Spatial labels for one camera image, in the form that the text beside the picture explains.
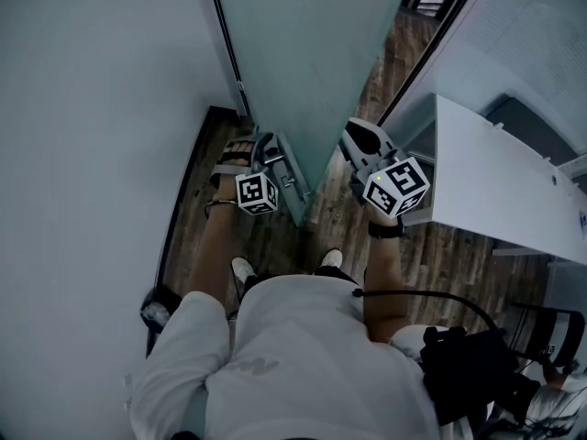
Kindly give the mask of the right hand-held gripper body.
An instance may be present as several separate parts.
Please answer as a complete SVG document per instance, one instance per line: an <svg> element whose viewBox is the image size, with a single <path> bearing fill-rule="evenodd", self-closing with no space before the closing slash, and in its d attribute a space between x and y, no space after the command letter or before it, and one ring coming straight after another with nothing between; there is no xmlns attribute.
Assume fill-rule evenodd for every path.
<svg viewBox="0 0 587 440"><path fill-rule="evenodd" d="M389 217L416 207L430 188L428 178L413 157L388 157L357 170L349 185L360 203L369 203Z"/></svg>

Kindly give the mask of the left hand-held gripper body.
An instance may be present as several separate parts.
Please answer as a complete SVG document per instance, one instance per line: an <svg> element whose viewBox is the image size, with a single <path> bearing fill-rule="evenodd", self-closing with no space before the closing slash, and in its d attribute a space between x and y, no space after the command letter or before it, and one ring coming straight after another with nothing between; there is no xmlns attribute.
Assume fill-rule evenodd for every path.
<svg viewBox="0 0 587 440"><path fill-rule="evenodd" d="M235 177L238 207L249 215L263 215L278 208L279 190L270 178L269 168L261 165L250 174Z"/></svg>

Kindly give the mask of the person's left hand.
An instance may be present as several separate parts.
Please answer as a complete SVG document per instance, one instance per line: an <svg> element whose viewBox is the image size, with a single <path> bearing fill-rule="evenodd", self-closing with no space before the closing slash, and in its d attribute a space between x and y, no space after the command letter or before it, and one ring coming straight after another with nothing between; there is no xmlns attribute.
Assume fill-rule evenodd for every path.
<svg viewBox="0 0 587 440"><path fill-rule="evenodd" d="M237 198L236 177L250 173L254 146L254 142L245 138L226 144L210 176L210 182L216 188L216 199Z"/></svg>

